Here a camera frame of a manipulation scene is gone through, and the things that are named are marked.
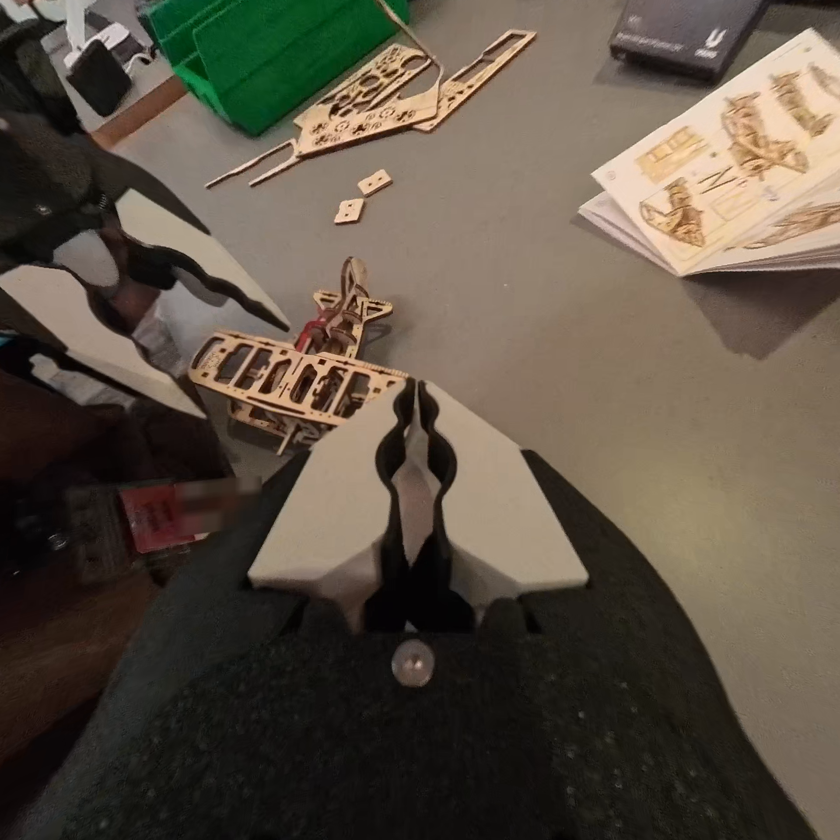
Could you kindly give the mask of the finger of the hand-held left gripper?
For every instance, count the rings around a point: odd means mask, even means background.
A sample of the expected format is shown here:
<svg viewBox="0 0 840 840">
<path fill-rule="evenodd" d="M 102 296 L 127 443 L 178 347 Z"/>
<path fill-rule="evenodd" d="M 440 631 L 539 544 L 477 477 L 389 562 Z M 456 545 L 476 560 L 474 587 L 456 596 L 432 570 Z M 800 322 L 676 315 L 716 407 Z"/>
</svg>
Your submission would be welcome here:
<svg viewBox="0 0 840 840">
<path fill-rule="evenodd" d="M 185 415 L 207 418 L 167 372 L 154 367 L 131 337 L 95 314 L 87 289 L 72 273 L 45 266 L 18 266 L 1 279 L 14 301 L 62 347 L 65 355 L 125 390 Z"/>
<path fill-rule="evenodd" d="M 115 207 L 127 238 L 193 278 L 191 293 L 200 288 L 213 300 L 235 301 L 254 318 L 290 330 L 279 306 L 209 233 L 134 190 L 122 194 Z"/>
</svg>

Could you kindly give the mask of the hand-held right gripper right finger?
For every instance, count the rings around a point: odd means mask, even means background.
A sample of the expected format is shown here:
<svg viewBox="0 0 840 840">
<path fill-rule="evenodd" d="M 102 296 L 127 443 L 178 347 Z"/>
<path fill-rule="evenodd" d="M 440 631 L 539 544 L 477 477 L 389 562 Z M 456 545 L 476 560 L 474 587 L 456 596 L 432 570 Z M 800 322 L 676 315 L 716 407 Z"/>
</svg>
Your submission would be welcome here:
<svg viewBox="0 0 840 840">
<path fill-rule="evenodd" d="M 590 575 L 524 451 L 437 385 L 417 386 L 435 480 L 417 555 L 417 607 L 431 624 L 474 624 L 493 603 L 578 589 Z"/>
</svg>

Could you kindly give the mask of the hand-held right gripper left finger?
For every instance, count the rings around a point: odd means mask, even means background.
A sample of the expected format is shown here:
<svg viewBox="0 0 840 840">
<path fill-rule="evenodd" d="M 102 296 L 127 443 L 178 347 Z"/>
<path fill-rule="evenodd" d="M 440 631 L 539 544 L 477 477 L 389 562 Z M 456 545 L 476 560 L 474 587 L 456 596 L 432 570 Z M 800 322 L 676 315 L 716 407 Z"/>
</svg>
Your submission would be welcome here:
<svg viewBox="0 0 840 840">
<path fill-rule="evenodd" d="M 393 478 L 416 387 L 387 388 L 311 448 L 248 569 L 253 588 L 328 601 L 355 632 L 370 599 L 398 589 L 408 564 Z"/>
</svg>

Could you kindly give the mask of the wooden model airplane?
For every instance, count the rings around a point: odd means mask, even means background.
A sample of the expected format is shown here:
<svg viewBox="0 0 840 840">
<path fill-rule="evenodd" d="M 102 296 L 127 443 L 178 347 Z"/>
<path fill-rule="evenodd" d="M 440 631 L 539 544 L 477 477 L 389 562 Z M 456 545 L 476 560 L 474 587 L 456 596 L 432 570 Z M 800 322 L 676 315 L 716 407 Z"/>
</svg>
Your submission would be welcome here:
<svg viewBox="0 0 840 840">
<path fill-rule="evenodd" d="M 223 396 L 233 420 L 277 437 L 278 455 L 310 448 L 408 380 L 361 358 L 365 331 L 393 312 L 367 285 L 366 264 L 347 258 L 340 289 L 313 294 L 317 315 L 293 342 L 216 331 L 191 362 L 192 383 Z"/>
</svg>

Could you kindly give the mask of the grey desk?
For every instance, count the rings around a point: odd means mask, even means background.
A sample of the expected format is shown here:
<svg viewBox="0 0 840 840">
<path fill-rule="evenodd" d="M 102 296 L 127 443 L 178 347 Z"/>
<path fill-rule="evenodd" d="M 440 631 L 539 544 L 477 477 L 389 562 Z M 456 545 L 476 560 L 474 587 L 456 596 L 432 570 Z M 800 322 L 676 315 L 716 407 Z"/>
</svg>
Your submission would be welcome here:
<svg viewBox="0 0 840 840">
<path fill-rule="evenodd" d="M 590 173 L 704 94 L 623 71 L 621 2 L 414 2 L 457 70 L 538 33 L 435 132 L 204 185 L 251 140 L 182 98 L 116 151 L 167 184 L 294 329 L 349 255 L 395 304 L 366 353 L 538 451 L 647 556 L 742 725 L 821 838 L 838 838 L 838 278 L 680 281 L 582 225 Z M 393 184 L 333 223 L 358 182 Z"/>
</svg>

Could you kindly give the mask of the black device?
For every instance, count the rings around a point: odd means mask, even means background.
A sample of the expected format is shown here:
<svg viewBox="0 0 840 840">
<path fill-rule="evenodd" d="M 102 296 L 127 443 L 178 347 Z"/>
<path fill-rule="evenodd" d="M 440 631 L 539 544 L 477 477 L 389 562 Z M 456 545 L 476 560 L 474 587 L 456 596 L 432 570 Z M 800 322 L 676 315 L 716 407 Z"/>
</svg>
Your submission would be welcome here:
<svg viewBox="0 0 840 840">
<path fill-rule="evenodd" d="M 133 87 L 128 72 L 98 38 L 90 40 L 78 54 L 66 78 L 91 110 L 102 118 L 118 111 Z"/>
</svg>

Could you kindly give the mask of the red badge card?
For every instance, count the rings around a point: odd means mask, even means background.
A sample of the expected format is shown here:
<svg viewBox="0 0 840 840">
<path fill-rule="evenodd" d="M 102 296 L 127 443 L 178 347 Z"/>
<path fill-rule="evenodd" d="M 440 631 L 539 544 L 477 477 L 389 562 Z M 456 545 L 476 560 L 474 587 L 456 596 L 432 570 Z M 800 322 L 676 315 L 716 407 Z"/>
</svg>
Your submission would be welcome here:
<svg viewBox="0 0 840 840">
<path fill-rule="evenodd" d="M 118 491 L 118 498 L 137 553 L 158 553 L 200 539 L 187 531 L 178 485 L 129 486 Z"/>
</svg>

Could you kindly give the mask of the green plastic bin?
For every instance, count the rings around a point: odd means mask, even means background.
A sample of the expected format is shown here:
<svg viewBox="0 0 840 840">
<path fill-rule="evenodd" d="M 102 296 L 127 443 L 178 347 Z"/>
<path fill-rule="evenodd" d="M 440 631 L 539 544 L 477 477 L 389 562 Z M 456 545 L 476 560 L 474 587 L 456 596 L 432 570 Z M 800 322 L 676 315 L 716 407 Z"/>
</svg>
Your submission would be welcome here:
<svg viewBox="0 0 840 840">
<path fill-rule="evenodd" d="M 374 1 L 164 1 L 143 18 L 184 88 L 250 137 L 397 32 Z"/>
</svg>

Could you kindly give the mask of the wooden parts sheet with prongs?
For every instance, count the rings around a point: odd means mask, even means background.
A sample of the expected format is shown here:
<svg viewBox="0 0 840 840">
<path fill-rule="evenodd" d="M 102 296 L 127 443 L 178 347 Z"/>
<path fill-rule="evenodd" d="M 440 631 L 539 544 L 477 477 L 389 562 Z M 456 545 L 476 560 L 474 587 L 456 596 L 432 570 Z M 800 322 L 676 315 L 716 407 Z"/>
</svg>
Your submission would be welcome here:
<svg viewBox="0 0 840 840">
<path fill-rule="evenodd" d="M 295 118 L 296 138 L 259 154 L 205 184 L 207 190 L 280 152 L 288 157 L 248 183 L 255 187 L 316 156 L 376 140 L 435 117 L 445 69 L 416 47 L 393 44 Z"/>
</svg>

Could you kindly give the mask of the narrow wooden parts sheet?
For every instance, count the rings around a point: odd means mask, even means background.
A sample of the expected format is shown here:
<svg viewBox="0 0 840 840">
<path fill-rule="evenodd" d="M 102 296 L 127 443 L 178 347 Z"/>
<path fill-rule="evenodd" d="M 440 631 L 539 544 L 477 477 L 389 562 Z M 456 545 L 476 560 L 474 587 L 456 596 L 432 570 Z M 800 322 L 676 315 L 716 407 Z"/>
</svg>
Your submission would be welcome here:
<svg viewBox="0 0 840 840">
<path fill-rule="evenodd" d="M 436 114 L 431 119 L 414 124 L 412 129 L 420 133 L 435 131 L 537 37 L 536 31 L 525 29 L 512 28 L 503 33 L 477 58 L 441 83 Z"/>
</svg>

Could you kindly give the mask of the instruction booklet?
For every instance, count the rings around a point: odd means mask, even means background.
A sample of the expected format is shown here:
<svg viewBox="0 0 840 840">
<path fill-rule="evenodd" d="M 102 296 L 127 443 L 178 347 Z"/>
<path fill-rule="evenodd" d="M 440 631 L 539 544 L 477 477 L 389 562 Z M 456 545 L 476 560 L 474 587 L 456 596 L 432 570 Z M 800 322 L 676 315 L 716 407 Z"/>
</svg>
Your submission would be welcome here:
<svg viewBox="0 0 840 840">
<path fill-rule="evenodd" d="M 838 49 L 806 29 L 591 176 L 578 215 L 673 277 L 838 269 Z"/>
</svg>

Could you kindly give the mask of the black box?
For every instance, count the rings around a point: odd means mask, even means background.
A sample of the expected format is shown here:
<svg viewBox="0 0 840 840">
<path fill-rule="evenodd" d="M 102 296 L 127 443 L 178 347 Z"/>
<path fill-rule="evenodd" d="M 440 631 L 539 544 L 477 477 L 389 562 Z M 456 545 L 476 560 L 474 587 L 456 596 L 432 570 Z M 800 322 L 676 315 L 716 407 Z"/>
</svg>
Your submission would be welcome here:
<svg viewBox="0 0 840 840">
<path fill-rule="evenodd" d="M 612 58 L 717 83 L 764 15 L 767 1 L 628 1 L 610 38 Z"/>
</svg>

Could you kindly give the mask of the thin wooden frame offcut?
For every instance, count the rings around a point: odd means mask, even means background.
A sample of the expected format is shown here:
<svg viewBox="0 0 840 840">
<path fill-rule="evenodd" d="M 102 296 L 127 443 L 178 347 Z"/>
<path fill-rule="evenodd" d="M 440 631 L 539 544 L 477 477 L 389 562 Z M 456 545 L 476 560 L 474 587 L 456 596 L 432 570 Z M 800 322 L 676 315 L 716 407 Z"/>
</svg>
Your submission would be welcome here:
<svg viewBox="0 0 840 840">
<path fill-rule="evenodd" d="M 434 91 L 439 96 L 439 91 L 441 85 L 445 78 L 445 66 L 444 64 L 437 58 L 435 53 L 420 40 L 420 38 L 411 30 L 408 24 L 404 23 L 400 16 L 395 13 L 390 5 L 385 1 L 374 1 L 374 3 L 381 9 L 383 14 L 387 16 L 393 24 L 401 30 L 404 35 L 411 41 L 411 43 L 419 49 L 426 58 L 428 58 L 432 64 L 437 68 L 437 79 L 434 84 Z"/>
</svg>

